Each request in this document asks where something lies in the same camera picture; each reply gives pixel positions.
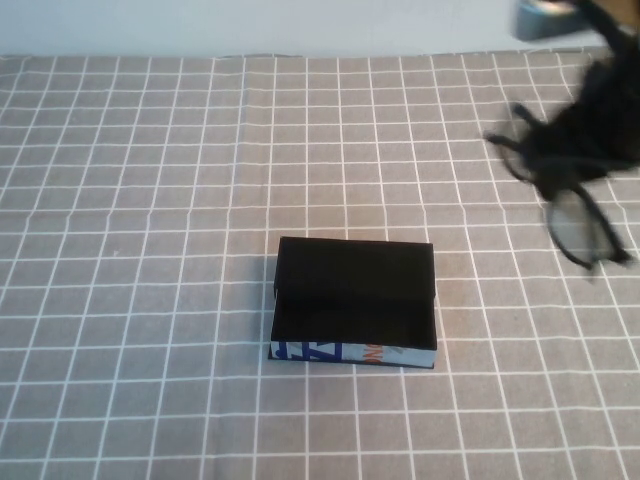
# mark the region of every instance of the white wall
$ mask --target white wall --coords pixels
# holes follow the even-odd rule
[[[0,0],[0,54],[378,56],[536,45],[516,0]]]

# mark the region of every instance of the black eyeglasses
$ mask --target black eyeglasses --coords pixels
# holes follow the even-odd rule
[[[485,139],[511,175],[548,202],[545,222],[554,244],[593,273],[600,262],[632,260],[583,185],[640,165],[640,36],[624,33],[590,0],[572,3],[612,55],[588,66],[575,102],[548,123],[515,104],[503,130]]]
[[[530,184],[547,201],[544,220],[555,246],[571,262],[592,274],[603,261],[628,264],[633,257],[606,215],[581,182],[590,177],[606,177],[612,170],[628,170],[628,162],[604,161],[579,156],[531,156],[523,152],[526,128],[540,128],[539,122],[522,105],[512,114],[524,120],[523,129],[505,122],[502,132],[486,139],[497,149],[506,170],[517,180]]]

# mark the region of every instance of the grey grid tablecloth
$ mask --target grey grid tablecloth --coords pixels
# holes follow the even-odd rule
[[[0,478],[640,478],[640,270],[480,140],[585,59],[3,59]],[[283,234],[433,242],[436,369],[267,360]]]

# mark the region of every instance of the black box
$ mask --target black box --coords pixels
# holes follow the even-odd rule
[[[433,368],[433,245],[282,237],[269,358]]]

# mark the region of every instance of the metal object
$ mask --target metal object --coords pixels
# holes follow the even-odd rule
[[[570,2],[518,0],[514,36],[523,42],[561,37],[590,28]]]

